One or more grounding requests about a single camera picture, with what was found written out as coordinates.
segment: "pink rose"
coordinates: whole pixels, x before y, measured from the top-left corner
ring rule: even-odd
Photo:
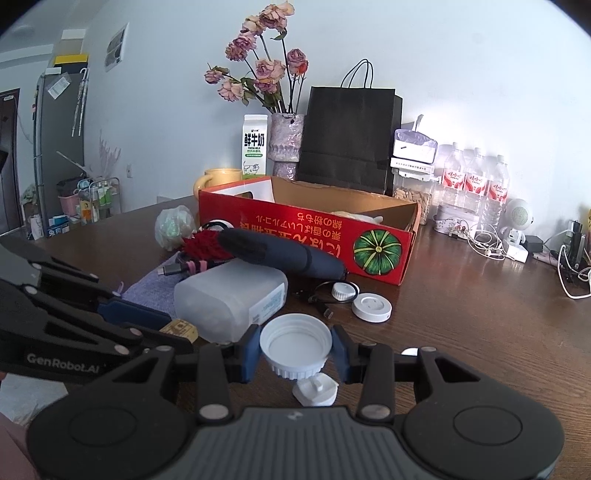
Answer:
[[[244,32],[232,41],[234,45],[243,50],[254,50],[256,48],[256,37],[251,32]]]
[[[244,96],[244,87],[241,83],[232,83],[230,80],[226,80],[217,92],[224,100],[235,102]]]
[[[308,60],[299,48],[294,48],[287,54],[287,66],[292,75],[303,75],[308,71]]]
[[[265,29],[266,27],[263,27],[263,25],[261,25],[261,20],[258,18],[258,16],[250,15],[249,17],[246,17],[246,20],[242,24],[242,29],[240,30],[240,32],[250,32],[253,35],[262,35]]]
[[[223,73],[219,70],[208,70],[205,72],[204,77],[206,82],[215,85],[216,83],[219,83],[220,80],[222,80]]]
[[[234,42],[230,43],[226,47],[226,57],[229,60],[242,61],[242,60],[246,59],[247,55],[248,55],[248,50],[245,50],[244,48],[240,48]]]
[[[262,93],[270,93],[273,94],[277,91],[277,84],[276,83],[264,83],[255,80],[255,87],[258,88]]]
[[[285,2],[281,5],[267,5],[259,14],[259,20],[263,27],[274,28],[283,31],[287,28],[287,19],[289,15],[295,13],[293,5]]]
[[[257,60],[256,78],[261,83],[277,83],[285,76],[285,68],[279,60]]]

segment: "red cardboard box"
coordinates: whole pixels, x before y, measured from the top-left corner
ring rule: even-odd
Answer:
[[[331,212],[383,216],[381,225]],[[291,238],[340,258],[349,272],[400,285],[420,206],[376,193],[289,181],[243,180],[199,191],[199,219]]]

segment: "refrigerator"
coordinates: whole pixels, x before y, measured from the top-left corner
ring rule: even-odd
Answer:
[[[84,125],[79,136],[79,118],[72,137],[82,76],[81,73],[70,74],[71,84],[56,99],[47,89],[60,75],[41,75],[37,83],[33,149],[37,199],[45,236],[49,228],[49,219],[55,215],[63,215],[57,183],[82,174],[81,169],[57,154],[57,151],[60,151],[76,163],[84,165]]]

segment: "yellow mug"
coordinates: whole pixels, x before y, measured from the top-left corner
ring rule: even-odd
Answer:
[[[199,198],[199,190],[205,187],[215,187],[242,180],[241,168],[211,168],[205,171],[205,175],[193,185],[193,195]]]

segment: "red knitted fabric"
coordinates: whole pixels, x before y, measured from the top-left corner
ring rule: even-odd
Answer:
[[[191,238],[183,238],[183,252],[196,260],[229,260],[233,258],[217,242],[215,230],[194,233]]]

